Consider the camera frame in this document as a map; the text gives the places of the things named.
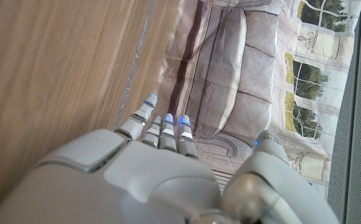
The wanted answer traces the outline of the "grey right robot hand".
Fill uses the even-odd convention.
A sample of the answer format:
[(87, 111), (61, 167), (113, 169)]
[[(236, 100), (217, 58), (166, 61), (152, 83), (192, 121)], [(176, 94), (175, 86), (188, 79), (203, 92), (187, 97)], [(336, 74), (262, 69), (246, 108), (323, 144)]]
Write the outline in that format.
[(289, 165), (278, 136), (258, 135), (224, 189), (197, 157), (187, 116), (151, 118), (149, 96), (117, 129), (47, 154), (0, 204), (0, 223), (337, 223)]

